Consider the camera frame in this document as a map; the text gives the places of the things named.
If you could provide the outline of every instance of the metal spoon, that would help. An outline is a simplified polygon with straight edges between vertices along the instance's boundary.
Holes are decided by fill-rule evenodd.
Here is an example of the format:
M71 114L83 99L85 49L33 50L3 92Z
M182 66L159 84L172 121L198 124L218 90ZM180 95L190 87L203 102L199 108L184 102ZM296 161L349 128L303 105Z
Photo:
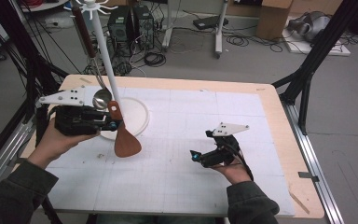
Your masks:
M97 77L98 83L100 83L100 86L102 87L101 90L95 92L94 97L92 98L92 104L96 109L105 110L107 108L107 104L112 100L112 93L110 93L110 91L106 88L105 84L103 83L103 78L101 76L100 69L98 69L98 64L97 61L95 60L96 53L91 44L89 31L87 30L86 24L83 20L80 7L73 6L72 13L75 16L76 30L78 31L78 34L80 36L82 46L85 52L87 52L87 54L89 55L89 58L92 60L92 63L94 64L93 68L94 68L95 76Z
M112 101L112 93L106 88L106 85L103 83L103 78L100 73L100 69L98 69L98 64L95 61L95 58L92 58L94 63L94 70L96 72L97 81L101 86L101 90L95 92L94 97L92 98L92 104L96 109L105 110L107 108L107 104Z

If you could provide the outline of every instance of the sleeve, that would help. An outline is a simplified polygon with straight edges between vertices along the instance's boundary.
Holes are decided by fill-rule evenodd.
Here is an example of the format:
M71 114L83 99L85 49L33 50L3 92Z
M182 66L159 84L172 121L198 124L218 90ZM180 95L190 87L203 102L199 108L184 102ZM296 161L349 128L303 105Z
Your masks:
M228 219L230 223L278 223L275 216L279 205L272 201L253 181L241 182L227 188Z
M57 181L55 175L24 161L0 182L0 223L28 223Z

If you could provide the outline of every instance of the wooden tabletop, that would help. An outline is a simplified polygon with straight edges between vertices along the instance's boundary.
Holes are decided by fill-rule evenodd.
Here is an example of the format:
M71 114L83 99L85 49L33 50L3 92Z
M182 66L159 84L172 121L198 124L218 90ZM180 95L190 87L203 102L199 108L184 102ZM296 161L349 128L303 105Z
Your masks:
M116 77L119 87L148 88L165 90L208 90L252 93L259 95L281 166L296 210L295 217L322 218L324 210L316 189L309 178L300 178L298 172L307 172L292 128L282 108L275 88L269 84L221 82L204 80L183 80L145 77ZM98 86L94 76L70 75L62 83L61 90L69 90L81 85ZM22 153L27 158L34 150L35 137Z

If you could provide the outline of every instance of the white pole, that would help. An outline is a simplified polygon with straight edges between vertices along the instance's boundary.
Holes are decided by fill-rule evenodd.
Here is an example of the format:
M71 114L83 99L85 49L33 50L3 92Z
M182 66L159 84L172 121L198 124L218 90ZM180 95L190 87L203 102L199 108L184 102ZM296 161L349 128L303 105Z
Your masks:
M94 27L95 35L97 36L98 45L100 46L101 55L103 56L103 64L106 74L109 78L110 87L112 88L113 97L115 101L124 113L122 104L120 102L120 96L118 94L117 83L115 79L115 73L113 72L112 64L110 63L109 53L107 52L106 42L103 37L103 27L101 26L100 17L98 16L97 10L92 10L92 26Z

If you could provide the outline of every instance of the round base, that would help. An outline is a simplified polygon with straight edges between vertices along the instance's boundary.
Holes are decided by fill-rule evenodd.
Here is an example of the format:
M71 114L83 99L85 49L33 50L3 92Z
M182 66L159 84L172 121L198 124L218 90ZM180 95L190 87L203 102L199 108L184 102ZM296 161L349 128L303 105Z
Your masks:
M137 136L147 127L149 123L149 112L144 103L137 99L123 97L120 105L121 113L123 114L126 129ZM102 131L101 136L116 140L117 132Z

